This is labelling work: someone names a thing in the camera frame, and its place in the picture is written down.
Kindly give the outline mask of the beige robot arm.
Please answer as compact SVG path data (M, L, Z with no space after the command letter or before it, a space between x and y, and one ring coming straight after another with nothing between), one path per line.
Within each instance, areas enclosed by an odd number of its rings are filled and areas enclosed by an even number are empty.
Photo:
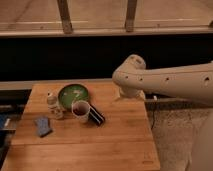
M147 69L144 59L132 54L113 72L112 80L124 97L145 91L208 104L211 113L196 136L185 171L213 171L213 61Z

